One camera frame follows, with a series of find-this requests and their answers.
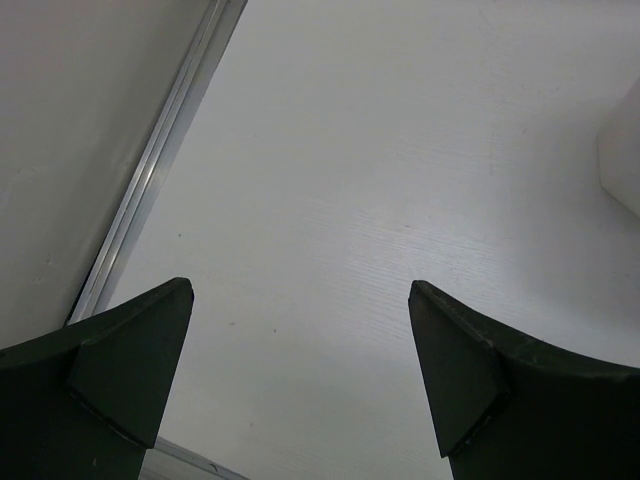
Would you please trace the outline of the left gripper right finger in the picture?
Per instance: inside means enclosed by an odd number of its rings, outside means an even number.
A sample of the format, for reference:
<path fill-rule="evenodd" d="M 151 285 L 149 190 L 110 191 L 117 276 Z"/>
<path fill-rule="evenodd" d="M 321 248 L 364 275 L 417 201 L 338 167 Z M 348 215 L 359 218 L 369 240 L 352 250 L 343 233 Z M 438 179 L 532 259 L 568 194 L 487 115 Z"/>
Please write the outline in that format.
<path fill-rule="evenodd" d="M 635 479 L 639 372 L 538 340 L 413 282 L 411 327 L 457 479 Z"/>

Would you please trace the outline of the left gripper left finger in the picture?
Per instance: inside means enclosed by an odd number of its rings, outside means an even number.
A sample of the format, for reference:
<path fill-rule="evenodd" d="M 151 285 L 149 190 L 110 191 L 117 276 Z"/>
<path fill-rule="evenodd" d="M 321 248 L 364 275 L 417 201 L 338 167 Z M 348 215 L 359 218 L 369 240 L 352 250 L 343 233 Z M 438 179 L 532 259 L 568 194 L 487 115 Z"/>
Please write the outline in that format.
<path fill-rule="evenodd" d="M 4 479 L 135 479 L 155 445 L 193 308 L 174 278 L 1 352 Z"/>

